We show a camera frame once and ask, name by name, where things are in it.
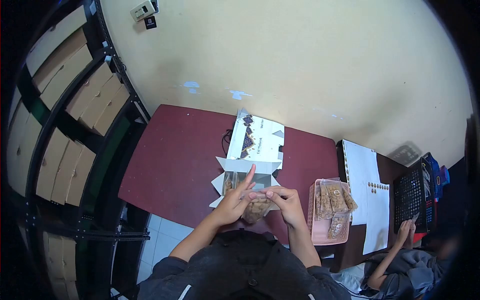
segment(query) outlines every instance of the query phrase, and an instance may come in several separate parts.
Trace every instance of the cardboard box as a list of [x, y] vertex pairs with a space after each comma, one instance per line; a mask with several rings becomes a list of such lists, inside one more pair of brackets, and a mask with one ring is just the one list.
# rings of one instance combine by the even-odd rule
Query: cardboard box
[[84, 193], [85, 184], [90, 174], [90, 170], [95, 160], [95, 153], [90, 151], [85, 146], [82, 146], [82, 151], [75, 164], [70, 186], [68, 188], [66, 203], [79, 206]]
[[51, 280], [53, 294], [58, 300], [70, 300], [68, 297], [67, 285], [65, 280], [53, 279]]
[[13, 116], [18, 110], [20, 98], [22, 98], [22, 94], [18, 90], [18, 87], [15, 86], [15, 90], [13, 91], [13, 98], [12, 104], [10, 104], [10, 112], [8, 113], [8, 128], [12, 125]]
[[7, 145], [8, 183], [25, 197], [28, 170], [42, 125], [21, 103], [14, 117]]
[[79, 297], [78, 297], [77, 285], [75, 284], [75, 281], [67, 281], [65, 283], [67, 286], [68, 299], [78, 300]]
[[53, 184], [51, 200], [59, 204], [65, 204], [68, 189], [72, 179], [73, 170], [82, 150], [82, 145], [72, 140], [68, 141], [67, 147], [60, 161], [59, 170]]
[[63, 279], [63, 242], [61, 236], [43, 232], [43, 246], [48, 274], [52, 278]]
[[95, 125], [93, 126], [95, 132], [103, 136], [107, 134], [110, 125], [118, 115], [125, 102], [127, 102], [128, 97], [130, 97], [130, 93], [127, 91], [127, 88], [122, 85], [113, 99], [107, 104], [100, 118], [98, 118], [98, 120], [95, 122]]
[[49, 55], [74, 31], [87, 22], [83, 5], [48, 29], [34, 44], [27, 55], [26, 65], [34, 76]]
[[42, 99], [48, 109], [51, 110], [53, 108], [75, 77], [77, 77], [91, 61], [92, 55], [87, 45], [84, 45], [59, 68], [58, 72], [40, 95], [40, 99]]
[[67, 148], [68, 140], [68, 137], [61, 133], [58, 128], [55, 128], [48, 141], [36, 182], [36, 194], [46, 200], [51, 200], [55, 177]]
[[[209, 206], [217, 207], [220, 201], [222, 201], [225, 196], [225, 187], [224, 182], [226, 175], [238, 176], [239, 181], [243, 181], [245, 176], [250, 171], [252, 164], [256, 165], [255, 174], [253, 176], [252, 182], [255, 182], [256, 185], [253, 189], [262, 189], [274, 185], [279, 185], [275, 178], [272, 176], [272, 173], [278, 168], [280, 162], [262, 162], [262, 161], [247, 161], [244, 159], [227, 159], [216, 157], [220, 165], [222, 166], [223, 172], [217, 178], [212, 180], [212, 184], [215, 187], [216, 191], [220, 194], [220, 197], [213, 201]], [[264, 216], [271, 210], [280, 209], [276, 204], [272, 203], [270, 208], [265, 212]]]
[[33, 82], [37, 85], [41, 93], [43, 93], [50, 80], [52, 80], [60, 68], [86, 43], [87, 40], [83, 29], [80, 28], [55, 49], [38, 69], [35, 76], [33, 76]]
[[237, 113], [227, 158], [249, 161], [280, 162], [282, 168], [285, 127], [282, 124], [250, 115], [244, 108]]
[[84, 82], [65, 110], [75, 120], [78, 120], [88, 104], [90, 104], [90, 101], [92, 101], [95, 95], [112, 76], [112, 71], [110, 71], [108, 64], [104, 62], [100, 68], [98, 68], [95, 73]]
[[116, 76], [112, 76], [107, 83], [98, 91], [88, 104], [85, 111], [80, 116], [80, 122], [86, 127], [92, 129], [95, 122], [102, 115], [103, 110], [113, 99], [118, 90], [122, 87], [120, 80]]
[[75, 240], [43, 232], [45, 259], [51, 279], [77, 280], [75, 245]]

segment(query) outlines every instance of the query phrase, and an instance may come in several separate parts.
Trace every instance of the dark jacket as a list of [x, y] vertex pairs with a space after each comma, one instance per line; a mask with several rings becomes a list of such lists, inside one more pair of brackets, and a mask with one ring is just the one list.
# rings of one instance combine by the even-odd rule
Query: dark jacket
[[190, 261], [166, 257], [140, 284], [138, 299], [350, 299], [319, 266], [276, 240], [244, 230], [218, 234]]

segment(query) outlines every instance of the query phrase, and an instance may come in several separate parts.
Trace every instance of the wooden desk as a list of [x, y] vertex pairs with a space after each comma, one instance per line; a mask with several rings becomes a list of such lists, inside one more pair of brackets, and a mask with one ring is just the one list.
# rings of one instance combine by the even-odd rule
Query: wooden desk
[[[161, 105], [148, 123], [129, 162], [119, 198], [168, 220], [196, 227], [218, 198], [211, 181], [223, 172], [215, 156], [225, 157], [222, 136], [235, 116]], [[298, 190], [305, 219], [309, 187], [318, 178], [338, 177], [335, 142], [285, 127], [283, 169], [277, 181]], [[280, 211], [255, 223], [237, 221], [225, 229], [272, 232], [288, 243]]]
[[[343, 145], [340, 142], [337, 143], [337, 157], [338, 157], [338, 170], [340, 179], [347, 182], [347, 176], [345, 174]], [[380, 182], [390, 184], [390, 223], [388, 228], [388, 249], [392, 247], [396, 239], [396, 234], [393, 232], [394, 225], [394, 189], [392, 188], [393, 180], [405, 173], [408, 168], [381, 155], [377, 154], [378, 173], [380, 175]], [[384, 252], [385, 249], [372, 252], [363, 255], [363, 244], [365, 242], [365, 234], [367, 231], [367, 225], [350, 225], [350, 232], [348, 233], [348, 240], [346, 243], [337, 245], [335, 249], [335, 257], [332, 272], [338, 272], [341, 269], [345, 269], [364, 262], [372, 255]]]

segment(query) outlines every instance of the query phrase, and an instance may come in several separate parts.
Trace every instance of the black sticker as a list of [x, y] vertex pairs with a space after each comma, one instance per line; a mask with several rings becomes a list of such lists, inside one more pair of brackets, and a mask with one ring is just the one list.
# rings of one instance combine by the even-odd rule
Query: black sticker
[[155, 17], [154, 16], [145, 18], [144, 21], [145, 21], [145, 27], [147, 29], [156, 28], [156, 23], [155, 23]]

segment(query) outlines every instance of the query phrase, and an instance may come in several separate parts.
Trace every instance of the black plastic crate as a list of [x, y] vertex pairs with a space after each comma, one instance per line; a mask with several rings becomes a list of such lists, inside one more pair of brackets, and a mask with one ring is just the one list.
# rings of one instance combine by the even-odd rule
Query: black plastic crate
[[[428, 197], [425, 196], [423, 166], [430, 175], [430, 196]], [[398, 232], [404, 220], [412, 219], [417, 213], [419, 217], [415, 222], [417, 226], [415, 233], [428, 232], [434, 227], [436, 220], [433, 206], [433, 179], [432, 167], [422, 157], [408, 168], [407, 173], [394, 180], [395, 233]]]

